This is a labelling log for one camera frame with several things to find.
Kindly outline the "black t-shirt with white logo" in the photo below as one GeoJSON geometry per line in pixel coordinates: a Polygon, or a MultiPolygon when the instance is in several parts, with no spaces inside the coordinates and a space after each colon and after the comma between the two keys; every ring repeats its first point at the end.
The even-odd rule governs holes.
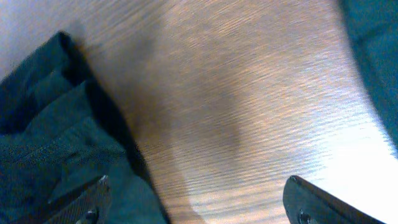
{"type": "Polygon", "coordinates": [[[364,87],[397,156],[397,0],[339,0],[364,87]]]}

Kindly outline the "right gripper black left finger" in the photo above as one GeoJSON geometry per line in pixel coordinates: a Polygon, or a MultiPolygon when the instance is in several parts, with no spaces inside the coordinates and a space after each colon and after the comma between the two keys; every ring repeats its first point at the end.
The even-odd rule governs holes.
{"type": "Polygon", "coordinates": [[[104,224],[111,205],[109,177],[102,175],[49,204],[45,224],[104,224]]]}

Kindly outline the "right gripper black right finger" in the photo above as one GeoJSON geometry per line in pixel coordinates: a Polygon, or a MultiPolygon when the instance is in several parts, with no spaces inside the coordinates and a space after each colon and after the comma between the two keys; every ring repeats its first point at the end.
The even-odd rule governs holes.
{"type": "Polygon", "coordinates": [[[287,179],[282,201],[291,223],[382,224],[297,175],[287,179]]]}

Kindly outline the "black shorts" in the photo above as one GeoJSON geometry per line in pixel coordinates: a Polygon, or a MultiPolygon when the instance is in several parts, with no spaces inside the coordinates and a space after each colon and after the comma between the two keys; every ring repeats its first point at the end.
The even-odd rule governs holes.
{"type": "Polygon", "coordinates": [[[66,32],[1,82],[1,222],[107,175],[107,223],[168,223],[145,160],[117,106],[66,32]]]}

